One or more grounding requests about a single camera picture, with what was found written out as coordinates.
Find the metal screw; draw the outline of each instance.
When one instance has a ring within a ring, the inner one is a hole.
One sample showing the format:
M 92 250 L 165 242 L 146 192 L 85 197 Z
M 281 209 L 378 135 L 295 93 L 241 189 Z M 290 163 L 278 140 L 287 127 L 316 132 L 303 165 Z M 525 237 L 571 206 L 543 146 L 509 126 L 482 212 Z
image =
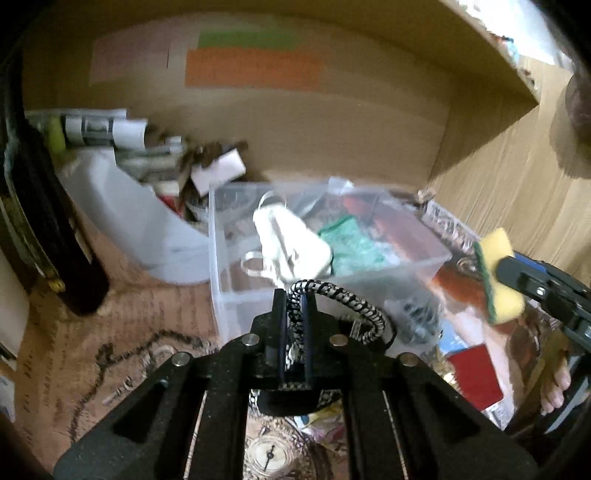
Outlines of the metal screw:
M 418 357 L 414 353 L 401 353 L 398 359 L 405 367 L 416 367 L 418 365 Z
M 191 360 L 191 355 L 187 352 L 179 352 L 173 355 L 173 365 L 175 367 L 183 367 L 189 363 Z
M 349 339 L 342 333 L 333 335 L 329 340 L 332 346 L 345 346 L 349 343 Z
M 256 333 L 247 333 L 242 336 L 242 343 L 246 346 L 255 346 L 258 344 L 260 337 Z

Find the sponge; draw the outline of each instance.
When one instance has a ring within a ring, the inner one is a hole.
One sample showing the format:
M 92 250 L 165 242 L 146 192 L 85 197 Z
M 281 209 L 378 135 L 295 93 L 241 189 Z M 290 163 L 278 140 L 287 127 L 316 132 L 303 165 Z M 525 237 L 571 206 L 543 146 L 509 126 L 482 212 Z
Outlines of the sponge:
M 515 256 L 505 230 L 498 228 L 484 236 L 474 245 L 474 253 L 484 281 L 488 322 L 497 325 L 521 315 L 525 310 L 523 295 L 496 279 L 499 260 Z

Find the clear plastic bin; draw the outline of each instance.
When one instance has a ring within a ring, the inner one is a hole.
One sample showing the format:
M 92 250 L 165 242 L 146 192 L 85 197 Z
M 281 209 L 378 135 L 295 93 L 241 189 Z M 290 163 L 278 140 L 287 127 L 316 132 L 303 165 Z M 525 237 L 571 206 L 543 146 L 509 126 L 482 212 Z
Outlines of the clear plastic bin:
M 384 249 L 388 265 L 328 280 L 379 308 L 385 300 L 404 299 L 424 288 L 451 258 L 431 230 L 383 189 L 350 187 L 338 181 L 221 186 L 209 196 L 209 257 L 213 311 L 223 343 L 249 332 L 252 319 L 271 310 L 272 281 L 250 277 L 240 266 L 247 252 L 261 249 L 252 214 L 270 190 L 285 198 L 287 207 L 314 232 L 344 215 L 357 219 L 364 233 Z M 332 314 L 348 312 L 328 299 L 319 299 L 319 308 Z

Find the red notebook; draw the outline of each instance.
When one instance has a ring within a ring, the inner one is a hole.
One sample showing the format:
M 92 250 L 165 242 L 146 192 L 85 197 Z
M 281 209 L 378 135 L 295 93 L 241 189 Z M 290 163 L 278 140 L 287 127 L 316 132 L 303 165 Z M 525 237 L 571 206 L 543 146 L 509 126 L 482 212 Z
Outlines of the red notebook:
M 482 411 L 503 399 L 486 345 L 454 353 L 448 360 L 456 369 L 456 379 L 464 398 L 478 410 Z

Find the wooden panel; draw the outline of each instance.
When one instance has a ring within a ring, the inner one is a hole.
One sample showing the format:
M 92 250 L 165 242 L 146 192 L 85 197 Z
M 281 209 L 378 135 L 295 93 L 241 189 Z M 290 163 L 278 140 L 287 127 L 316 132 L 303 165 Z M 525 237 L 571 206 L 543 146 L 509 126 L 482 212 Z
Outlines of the wooden panel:
M 294 31 L 324 63 L 318 91 L 186 88 L 188 46 L 201 28 L 273 25 Z M 39 43 L 25 51 L 25 103 L 121 108 L 199 141 L 246 139 L 255 178 L 341 175 L 421 187 L 445 125 L 454 76 L 384 42 L 313 21 L 195 14 L 178 28 L 167 69 L 141 69 L 89 86 L 90 39 L 55 53 L 54 98 L 37 95 Z
M 585 283 L 591 277 L 591 152 L 568 122 L 570 73 L 526 60 L 540 105 L 460 86 L 431 175 L 437 200 L 480 234 L 505 227 L 515 249 Z
M 505 51 L 458 5 L 442 0 L 58 0 L 61 46 L 132 24 L 191 11 L 313 18 L 392 41 L 451 72 L 475 74 L 535 101 Z

